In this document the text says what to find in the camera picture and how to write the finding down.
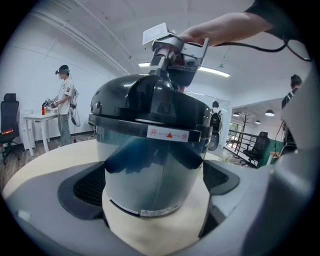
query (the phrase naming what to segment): table leg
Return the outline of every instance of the table leg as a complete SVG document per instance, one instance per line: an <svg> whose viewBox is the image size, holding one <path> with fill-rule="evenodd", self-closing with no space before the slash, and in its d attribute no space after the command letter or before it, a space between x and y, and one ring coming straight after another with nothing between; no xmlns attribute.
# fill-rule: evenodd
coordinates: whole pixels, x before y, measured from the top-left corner
<svg viewBox="0 0 320 256"><path fill-rule="evenodd" d="M47 142L47 136L46 136L46 121L41 121L41 133L42 133L42 141L43 141L43 145L44 145L44 150L45 152L49 152L49 148L48 148L48 142Z"/></svg>
<svg viewBox="0 0 320 256"><path fill-rule="evenodd" d="M271 160L272 160L272 157L273 157L273 155L272 155L272 154L269 154L268 162L266 162L266 165L267 165L267 166L270 165Z"/></svg>
<svg viewBox="0 0 320 256"><path fill-rule="evenodd" d="M48 143L50 142L50 136L49 136L49 120L45 121L45 134L46 134L46 140Z"/></svg>
<svg viewBox="0 0 320 256"><path fill-rule="evenodd" d="M28 142L29 142L29 152L30 152L30 155L32 157L34 157L35 154L34 154L34 150L32 149L32 144L31 144L30 136L29 136L28 119L25 119L25 128L26 128L26 137L28 138Z"/></svg>

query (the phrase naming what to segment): black lid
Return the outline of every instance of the black lid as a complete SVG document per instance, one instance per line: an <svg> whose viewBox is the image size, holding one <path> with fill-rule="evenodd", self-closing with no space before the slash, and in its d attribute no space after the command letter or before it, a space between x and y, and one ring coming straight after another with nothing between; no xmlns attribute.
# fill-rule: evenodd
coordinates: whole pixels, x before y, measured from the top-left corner
<svg viewBox="0 0 320 256"><path fill-rule="evenodd" d="M209 106L166 86L158 75L134 74L110 80L93 95L91 112L101 117L196 130L209 126Z"/></svg>

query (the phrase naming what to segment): chair backrest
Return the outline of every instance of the chair backrest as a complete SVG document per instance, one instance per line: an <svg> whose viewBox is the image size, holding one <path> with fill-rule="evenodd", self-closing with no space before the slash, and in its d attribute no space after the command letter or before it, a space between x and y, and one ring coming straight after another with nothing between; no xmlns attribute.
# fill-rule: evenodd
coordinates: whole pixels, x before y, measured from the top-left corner
<svg viewBox="0 0 320 256"><path fill-rule="evenodd" d="M17 126L17 113L19 101L16 100L15 93L7 93L1 102L1 131L13 129L15 134L19 134Z"/></svg>
<svg viewBox="0 0 320 256"><path fill-rule="evenodd" d="M269 143L268 133L264 131L260 132L252 148L252 151L258 154L258 160L262 158L264 150L269 146Z"/></svg>

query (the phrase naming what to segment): green plant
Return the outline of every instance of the green plant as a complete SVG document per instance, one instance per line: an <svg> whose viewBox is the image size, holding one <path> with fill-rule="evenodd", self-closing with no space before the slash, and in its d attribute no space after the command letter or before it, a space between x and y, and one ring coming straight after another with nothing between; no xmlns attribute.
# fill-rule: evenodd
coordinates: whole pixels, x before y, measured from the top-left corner
<svg viewBox="0 0 320 256"><path fill-rule="evenodd" d="M229 160L229 158L221 158L221 157L219 157L219 161L220 162L223 162L223 163L231 163L231 161Z"/></svg>

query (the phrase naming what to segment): black office chair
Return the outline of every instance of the black office chair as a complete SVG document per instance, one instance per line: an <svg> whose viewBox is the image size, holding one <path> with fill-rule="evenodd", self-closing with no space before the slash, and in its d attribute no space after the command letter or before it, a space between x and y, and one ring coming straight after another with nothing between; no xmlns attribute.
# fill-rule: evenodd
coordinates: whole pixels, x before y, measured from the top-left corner
<svg viewBox="0 0 320 256"><path fill-rule="evenodd" d="M261 131L259 136L256 138L255 144L251 150L249 150L249 145L247 145L247 149L243 151L243 153L249 157L248 161L245 161L242 166L248 165L253 168L258 168L254 162L259 162L260 159L264 156L264 151L268 147L270 143L270 139L268 138L268 133Z"/></svg>
<svg viewBox="0 0 320 256"><path fill-rule="evenodd" d="M19 155L12 147L12 143L17 144L13 140L19 136L19 127L17 122L17 113L19 108L19 101L16 100L15 93L7 93L4 95L1 102L1 134L0 144L7 143L7 149L2 152L3 164L6 165L6 159L10 153L17 156L20 161Z"/></svg>

